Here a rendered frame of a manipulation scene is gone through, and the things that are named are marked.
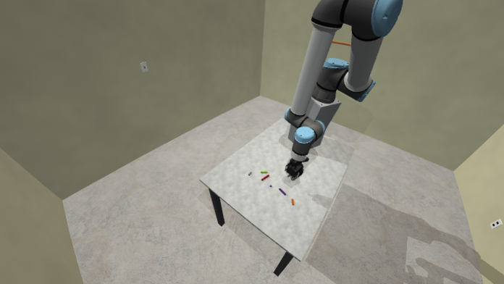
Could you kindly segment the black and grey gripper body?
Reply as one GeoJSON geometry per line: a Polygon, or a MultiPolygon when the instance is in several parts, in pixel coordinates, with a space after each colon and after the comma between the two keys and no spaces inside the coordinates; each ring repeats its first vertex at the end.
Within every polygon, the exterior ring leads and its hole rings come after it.
{"type": "Polygon", "coordinates": [[[303,169],[303,164],[302,162],[301,163],[298,163],[298,161],[295,161],[294,159],[290,159],[290,162],[288,164],[286,164],[286,167],[285,167],[285,171],[295,177],[296,175],[298,175],[298,173],[303,169]],[[293,162],[293,165],[291,165],[293,162]],[[297,165],[296,165],[296,164],[297,165]],[[289,165],[289,166],[288,166],[289,165]],[[287,169],[286,169],[287,167],[287,169]]]}

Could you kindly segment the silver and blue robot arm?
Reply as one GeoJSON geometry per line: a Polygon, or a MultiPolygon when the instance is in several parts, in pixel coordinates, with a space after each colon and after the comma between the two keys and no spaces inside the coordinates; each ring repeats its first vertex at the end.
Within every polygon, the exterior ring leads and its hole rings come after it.
{"type": "Polygon", "coordinates": [[[294,160],[307,162],[311,144],[325,132],[321,121],[305,115],[311,97],[331,104],[339,90],[362,102],[374,87],[372,68],[382,40],[394,27],[402,5],[403,0],[321,0],[317,4],[292,106],[285,113],[285,120],[297,128],[290,153],[294,160]],[[335,32],[343,23],[352,26],[350,61],[336,58],[325,61],[335,32]]]}

